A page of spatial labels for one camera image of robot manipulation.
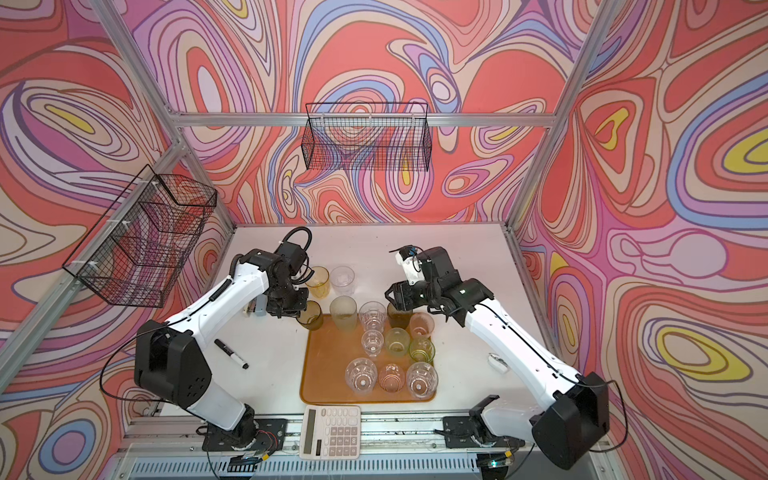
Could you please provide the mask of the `pale yellow frosted cup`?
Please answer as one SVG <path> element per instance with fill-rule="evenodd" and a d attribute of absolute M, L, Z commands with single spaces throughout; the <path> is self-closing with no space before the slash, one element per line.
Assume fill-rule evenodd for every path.
<path fill-rule="evenodd" d="M 352 332 L 358 323 L 358 306 L 350 296 L 336 297 L 330 304 L 334 325 L 343 332 Z"/>

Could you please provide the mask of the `brown textured cup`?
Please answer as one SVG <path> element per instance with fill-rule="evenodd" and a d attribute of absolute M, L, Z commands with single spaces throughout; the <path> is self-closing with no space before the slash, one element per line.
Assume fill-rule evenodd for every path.
<path fill-rule="evenodd" d="M 414 312 L 412 310 L 399 310 L 393 304 L 387 306 L 387 315 L 391 328 L 406 330 Z"/>

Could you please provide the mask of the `pink textured cup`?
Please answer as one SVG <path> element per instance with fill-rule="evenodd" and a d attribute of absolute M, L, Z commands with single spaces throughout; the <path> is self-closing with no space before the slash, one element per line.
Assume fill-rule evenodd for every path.
<path fill-rule="evenodd" d="M 412 338 L 430 338 L 435 328 L 433 317 L 425 312 L 414 313 L 409 321 L 408 330 Z"/>

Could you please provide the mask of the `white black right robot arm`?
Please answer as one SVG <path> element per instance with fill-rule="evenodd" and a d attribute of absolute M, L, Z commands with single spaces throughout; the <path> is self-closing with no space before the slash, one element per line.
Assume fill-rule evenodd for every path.
<path fill-rule="evenodd" d="M 405 278 L 386 290 L 386 299 L 399 310 L 424 307 L 455 320 L 483 340 L 536 401 L 540 410 L 527 421 L 497 399 L 484 403 L 480 423 L 492 435 L 533 442 L 552 464 L 569 470 L 609 432 L 609 387 L 600 375 L 583 374 L 545 348 L 482 282 L 462 278 L 444 248 L 405 245 L 392 253 Z"/>

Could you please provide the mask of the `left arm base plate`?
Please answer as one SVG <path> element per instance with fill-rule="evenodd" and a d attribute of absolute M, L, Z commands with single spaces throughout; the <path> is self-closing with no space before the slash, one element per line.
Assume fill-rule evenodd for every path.
<path fill-rule="evenodd" d="M 255 418 L 252 426 L 225 431 L 206 423 L 196 429 L 203 437 L 206 452 L 275 452 L 283 448 L 288 426 L 286 418 Z"/>

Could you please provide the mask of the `clear glass back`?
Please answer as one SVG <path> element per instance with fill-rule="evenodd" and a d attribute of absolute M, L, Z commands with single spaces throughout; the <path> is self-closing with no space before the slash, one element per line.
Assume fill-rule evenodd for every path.
<path fill-rule="evenodd" d="M 348 266 L 338 266 L 330 272 L 332 288 L 340 296 L 352 296 L 354 294 L 355 280 L 355 271 Z"/>

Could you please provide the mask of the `pale green textured cup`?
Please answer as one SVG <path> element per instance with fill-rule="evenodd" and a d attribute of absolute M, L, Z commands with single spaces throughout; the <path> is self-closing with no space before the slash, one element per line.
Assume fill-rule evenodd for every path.
<path fill-rule="evenodd" d="M 410 334 L 402 328 L 390 328 L 385 334 L 385 348 L 392 357 L 404 357 L 409 352 Z"/>

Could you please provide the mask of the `pink clear cup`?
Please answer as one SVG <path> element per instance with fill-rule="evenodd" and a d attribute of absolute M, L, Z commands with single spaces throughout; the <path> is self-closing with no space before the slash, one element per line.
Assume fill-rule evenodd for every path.
<path fill-rule="evenodd" d="M 404 388 L 406 380 L 405 371 L 395 363 L 384 365 L 378 374 L 380 388 L 387 393 L 397 393 Z"/>

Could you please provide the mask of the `clear wide glass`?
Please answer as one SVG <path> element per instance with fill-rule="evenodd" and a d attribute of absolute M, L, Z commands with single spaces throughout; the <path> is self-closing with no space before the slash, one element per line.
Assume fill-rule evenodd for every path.
<path fill-rule="evenodd" d="M 352 360 L 345 369 L 345 383 L 358 394 L 368 394 L 373 391 L 378 382 L 378 369 L 369 358 Z"/>

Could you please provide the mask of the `yellow amber glass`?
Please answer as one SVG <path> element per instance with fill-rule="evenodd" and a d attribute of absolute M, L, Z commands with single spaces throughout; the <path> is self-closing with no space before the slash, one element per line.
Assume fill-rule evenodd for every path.
<path fill-rule="evenodd" d="M 331 289 L 329 271 L 322 266 L 312 267 L 313 275 L 306 282 L 310 294 L 318 300 L 326 298 Z"/>

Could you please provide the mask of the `small clear glass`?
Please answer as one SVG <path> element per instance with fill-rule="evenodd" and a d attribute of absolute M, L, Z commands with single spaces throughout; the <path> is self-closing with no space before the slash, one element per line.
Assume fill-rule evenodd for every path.
<path fill-rule="evenodd" d="M 365 330 L 361 336 L 361 345 L 364 353 L 375 359 L 379 357 L 385 346 L 385 337 L 381 331 Z"/>

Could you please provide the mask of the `olive textured cup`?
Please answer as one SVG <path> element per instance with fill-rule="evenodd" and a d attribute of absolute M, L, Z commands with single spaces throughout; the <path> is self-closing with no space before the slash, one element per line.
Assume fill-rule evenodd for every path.
<path fill-rule="evenodd" d="M 316 331 L 323 326 L 323 311 L 321 305 L 316 301 L 308 301 L 306 308 L 297 318 L 297 322 L 306 330 Z"/>

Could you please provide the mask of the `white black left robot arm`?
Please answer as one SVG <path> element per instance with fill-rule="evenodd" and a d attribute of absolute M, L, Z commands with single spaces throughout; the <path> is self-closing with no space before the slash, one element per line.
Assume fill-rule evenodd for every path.
<path fill-rule="evenodd" d="M 136 335 L 135 384 L 204 420 L 228 447 L 249 448 L 258 435 L 254 410 L 216 383 L 204 350 L 259 297 L 266 299 L 266 312 L 273 317 L 300 317 L 309 297 L 304 284 L 314 275 L 311 242 L 311 231 L 300 226 L 273 252 L 254 248 L 238 254 L 225 278 L 199 300 L 163 322 L 143 324 Z"/>

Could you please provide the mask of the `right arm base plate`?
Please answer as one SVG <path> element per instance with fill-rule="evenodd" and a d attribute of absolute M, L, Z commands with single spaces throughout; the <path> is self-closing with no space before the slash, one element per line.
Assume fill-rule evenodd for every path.
<path fill-rule="evenodd" d="M 522 439 L 493 434 L 481 420 L 469 415 L 443 417 L 442 427 L 434 433 L 444 439 L 449 449 L 506 448 L 517 451 L 526 445 Z"/>

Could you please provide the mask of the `green ribbed glass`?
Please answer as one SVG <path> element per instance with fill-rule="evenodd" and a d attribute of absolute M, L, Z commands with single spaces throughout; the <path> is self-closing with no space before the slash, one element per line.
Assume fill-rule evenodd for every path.
<path fill-rule="evenodd" d="M 415 337 L 409 344 L 409 356 L 414 362 L 432 364 L 435 354 L 436 348 L 429 337 Z"/>

